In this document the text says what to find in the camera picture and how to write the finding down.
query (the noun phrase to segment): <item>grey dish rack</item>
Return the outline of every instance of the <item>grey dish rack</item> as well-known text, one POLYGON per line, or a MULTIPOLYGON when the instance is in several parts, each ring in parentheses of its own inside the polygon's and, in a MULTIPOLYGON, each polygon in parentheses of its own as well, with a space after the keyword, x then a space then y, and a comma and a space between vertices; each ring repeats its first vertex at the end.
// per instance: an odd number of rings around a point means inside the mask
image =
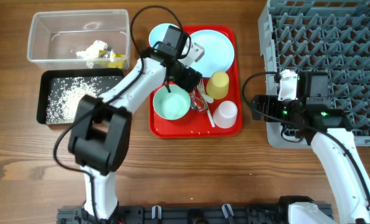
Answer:
MULTIPOLYGON (((326 71, 331 107, 348 112, 357 146, 370 147, 370 1, 268 0, 259 17, 265 71, 326 71)), ((267 75, 267 94, 278 83, 267 75)), ((296 132, 267 123, 268 141, 278 148, 308 148, 296 132)))

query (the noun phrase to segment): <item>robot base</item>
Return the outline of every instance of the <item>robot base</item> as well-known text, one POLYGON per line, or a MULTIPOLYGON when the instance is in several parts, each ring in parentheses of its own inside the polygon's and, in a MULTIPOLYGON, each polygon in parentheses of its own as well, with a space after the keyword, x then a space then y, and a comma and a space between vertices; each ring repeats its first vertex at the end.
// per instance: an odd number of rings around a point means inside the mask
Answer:
MULTIPOLYGON (((318 208, 328 217, 333 219, 333 212, 330 204, 317 204, 318 208)), ((152 219, 152 208, 139 206, 118 206, 111 219, 102 220, 102 224, 204 224, 197 222, 193 214, 202 214, 202 217, 209 224, 282 224, 284 221, 283 211, 286 205, 283 203, 251 205, 248 207, 232 207, 234 216, 229 220, 225 219, 222 207, 206 208, 168 208, 161 209, 161 219, 152 219)), ((57 215, 57 224, 91 224, 95 223, 93 217, 89 221, 84 218, 87 213, 81 207, 73 209, 60 209, 57 215)))

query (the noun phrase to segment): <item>metal fork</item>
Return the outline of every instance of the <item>metal fork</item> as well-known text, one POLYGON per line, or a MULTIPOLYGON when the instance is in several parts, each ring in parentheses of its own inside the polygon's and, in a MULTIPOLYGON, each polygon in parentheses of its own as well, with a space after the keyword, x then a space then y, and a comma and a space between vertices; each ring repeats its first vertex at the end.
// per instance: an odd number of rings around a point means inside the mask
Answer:
POLYGON ((204 103, 206 104, 207 106, 207 115, 209 116, 209 120, 210 120, 210 123, 211 123, 211 126, 214 128, 216 126, 216 124, 214 124, 214 120, 212 119, 212 116, 211 116, 211 112, 210 112, 210 108, 207 104, 207 101, 206 101, 206 91, 204 89, 204 83, 203 83, 203 78, 200 79, 200 82, 199 84, 197 84, 197 90, 198 92, 200 93, 202 99, 204 100, 204 103))

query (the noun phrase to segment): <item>yellow object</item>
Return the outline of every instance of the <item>yellow object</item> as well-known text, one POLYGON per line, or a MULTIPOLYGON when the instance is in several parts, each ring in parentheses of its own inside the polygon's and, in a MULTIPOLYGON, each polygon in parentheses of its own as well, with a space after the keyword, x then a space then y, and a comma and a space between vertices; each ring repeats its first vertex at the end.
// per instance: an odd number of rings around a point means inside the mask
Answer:
MULTIPOLYGON (((102 56, 104 56, 106 53, 107 53, 106 50, 99 50, 100 58, 103 58, 102 56)), ((107 68, 123 68, 124 63, 125 63, 125 55, 116 54, 116 53, 111 52, 109 58, 110 58, 110 61, 102 61, 102 62, 94 61, 94 63, 97 65, 101 65, 103 67, 107 67, 107 68)))
POLYGON ((214 72, 206 86, 206 92, 215 100, 227 96, 229 89, 229 76, 226 72, 214 72))

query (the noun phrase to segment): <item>red tray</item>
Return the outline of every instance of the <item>red tray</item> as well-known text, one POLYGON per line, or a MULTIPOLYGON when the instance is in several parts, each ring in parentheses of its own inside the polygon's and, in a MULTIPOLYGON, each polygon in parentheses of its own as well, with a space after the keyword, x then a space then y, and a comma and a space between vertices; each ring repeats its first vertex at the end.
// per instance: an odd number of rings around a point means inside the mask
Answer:
MULTIPOLYGON (((213 128, 210 124, 207 113, 199 113, 195 110, 190 109, 188 113, 175 121, 168 121, 160 117, 153 109, 153 97, 157 89, 152 92, 149 96, 149 127, 153 134, 159 138, 199 138, 199 137, 222 137, 222 136, 233 136, 237 134, 242 128, 242 108, 240 105, 240 88, 239 88, 239 76, 237 71, 237 58, 236 58, 236 46, 234 32, 227 26, 212 25, 212 26, 185 26, 184 30, 189 34, 192 34, 199 30, 210 29, 216 30, 223 33, 232 42, 235 49, 235 59, 232 66, 228 69, 227 74, 229 76, 229 91, 228 95, 221 100, 214 100, 213 103, 209 103, 211 115, 217 109, 217 107, 225 100, 234 102, 237 106, 237 118, 236 123, 228 129, 222 129, 219 127, 213 128)), ((204 84, 206 85, 209 81, 208 78, 204 78, 204 84)))

